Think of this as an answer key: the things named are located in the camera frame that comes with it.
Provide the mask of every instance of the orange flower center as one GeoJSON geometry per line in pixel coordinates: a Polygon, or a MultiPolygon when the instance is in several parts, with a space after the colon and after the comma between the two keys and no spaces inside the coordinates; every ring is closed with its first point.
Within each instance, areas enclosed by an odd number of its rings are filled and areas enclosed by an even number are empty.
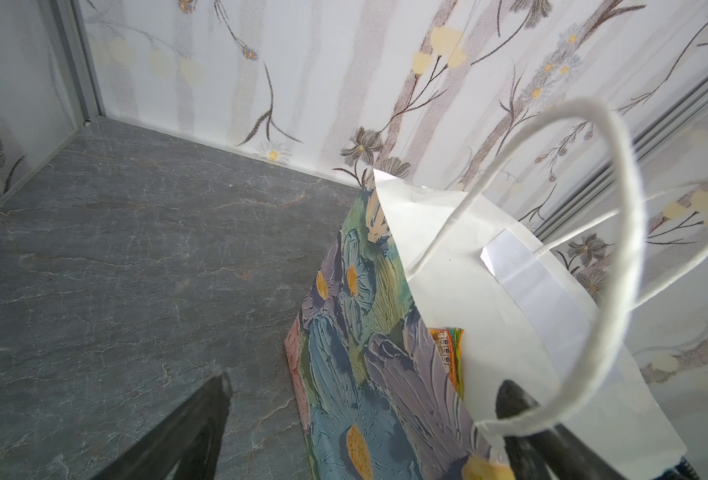
{"type": "Polygon", "coordinates": [[[316,291],[322,300],[327,300],[330,297],[330,288],[327,286],[325,276],[321,274],[321,270],[316,273],[316,291]]]}
{"type": "Polygon", "coordinates": [[[370,450],[367,448],[365,436],[361,434],[359,427],[352,425],[346,433],[346,449],[349,450],[349,457],[354,468],[364,480],[372,480],[372,459],[370,450]]]}
{"type": "Polygon", "coordinates": [[[346,280],[349,282],[349,291],[352,295],[356,295],[359,291],[356,283],[358,277],[359,275],[357,275],[356,273],[356,268],[354,268],[354,264],[350,264],[349,272],[346,273],[346,280]]]}

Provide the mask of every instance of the gray marble surface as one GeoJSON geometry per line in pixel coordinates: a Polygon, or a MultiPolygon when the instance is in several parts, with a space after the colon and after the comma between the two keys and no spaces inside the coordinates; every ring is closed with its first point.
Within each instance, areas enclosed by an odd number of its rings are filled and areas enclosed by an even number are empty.
{"type": "Polygon", "coordinates": [[[0,209],[0,479],[89,478],[223,369],[217,478],[308,478],[282,341],[356,192],[100,119],[0,209]]]}

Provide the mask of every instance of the floral wall panel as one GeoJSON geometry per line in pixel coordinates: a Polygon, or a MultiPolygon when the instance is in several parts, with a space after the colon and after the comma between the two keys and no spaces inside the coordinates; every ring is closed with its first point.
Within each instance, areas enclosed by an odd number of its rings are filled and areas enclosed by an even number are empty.
{"type": "Polygon", "coordinates": [[[36,2],[0,1],[0,198],[76,129],[36,2]]]}
{"type": "MultiPolygon", "coordinates": [[[[636,134],[708,77],[708,0],[81,2],[109,116],[349,184],[464,188],[566,98],[636,134]]],[[[604,164],[563,122],[487,195],[534,227],[604,164]]]]}
{"type": "MultiPolygon", "coordinates": [[[[647,162],[643,174],[648,192],[708,177],[708,112],[647,162]]],[[[573,226],[614,206],[617,198],[609,195],[573,226]]],[[[691,258],[708,239],[708,184],[652,200],[648,214],[647,284],[691,258]]],[[[612,265],[614,220],[556,248],[597,301],[612,265]]],[[[708,258],[637,309],[626,344],[687,445],[687,460],[708,478],[708,258]]]]}

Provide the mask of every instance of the white rope handle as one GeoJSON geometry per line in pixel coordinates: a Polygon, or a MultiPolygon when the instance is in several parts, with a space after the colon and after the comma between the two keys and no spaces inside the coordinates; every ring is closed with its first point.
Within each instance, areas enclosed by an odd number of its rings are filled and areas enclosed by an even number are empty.
{"type": "Polygon", "coordinates": [[[623,347],[623,337],[626,335],[641,280],[646,213],[642,180],[631,149],[631,138],[620,117],[605,101],[577,98],[562,102],[525,124],[471,186],[468,195],[447,218],[423,255],[406,272],[409,279],[420,271],[441,241],[450,233],[458,218],[471,207],[477,195],[492,183],[514,150],[547,125],[574,117],[591,121],[604,136],[618,177],[622,214],[620,239],[615,251],[615,268],[589,339],[556,396],[545,405],[531,408],[518,416],[478,422],[477,427],[482,432],[500,436],[528,436],[569,418],[588,403],[604,383],[618,352],[623,347]]]}
{"type": "MultiPolygon", "coordinates": [[[[699,180],[692,180],[689,182],[685,182],[684,184],[677,185],[676,187],[669,188],[667,190],[658,192],[651,197],[649,197],[647,200],[652,200],[653,198],[660,197],[665,194],[669,194],[673,192],[676,189],[682,188],[682,187],[690,187],[693,185],[703,185],[703,184],[708,184],[708,177],[707,178],[701,178],[699,180]]],[[[561,245],[564,242],[568,241],[569,239],[573,238],[575,235],[582,234],[589,228],[601,224],[604,220],[607,220],[608,218],[612,218],[613,216],[616,216],[619,213],[619,209],[615,210],[610,210],[604,215],[598,216],[594,220],[591,220],[589,223],[579,226],[575,230],[564,234],[557,238],[556,240],[549,242],[546,245],[541,246],[536,252],[536,256],[541,256],[545,254],[546,252],[550,251],[554,246],[561,245]]],[[[688,262],[681,264],[679,267],[672,269],[668,272],[666,276],[661,278],[660,280],[656,281],[656,283],[653,283],[652,286],[650,286],[646,292],[642,293],[639,295],[639,298],[636,301],[636,306],[634,308],[639,307],[642,305],[644,302],[647,302],[647,300],[653,298],[655,295],[658,293],[663,292],[666,288],[668,288],[669,285],[674,283],[676,280],[679,280],[682,278],[687,272],[698,266],[701,262],[705,260],[705,257],[708,256],[708,242],[703,245],[703,248],[701,248],[693,258],[691,258],[688,262]]]]}

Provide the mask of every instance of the gift bag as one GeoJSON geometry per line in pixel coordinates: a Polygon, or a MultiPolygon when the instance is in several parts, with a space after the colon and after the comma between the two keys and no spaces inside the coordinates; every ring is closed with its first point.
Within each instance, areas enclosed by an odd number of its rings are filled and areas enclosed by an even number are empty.
{"type": "Polygon", "coordinates": [[[643,200],[626,131],[588,99],[532,120],[468,193],[376,171],[285,340],[315,478],[512,479],[503,437],[558,423],[627,478],[674,466],[685,447],[622,344],[637,302],[643,200]],[[574,116],[607,139],[622,193],[600,310],[548,246],[477,195],[522,141],[574,116]],[[427,325],[465,330],[464,400],[427,325]],[[507,379],[541,406],[498,420],[507,379]]]}

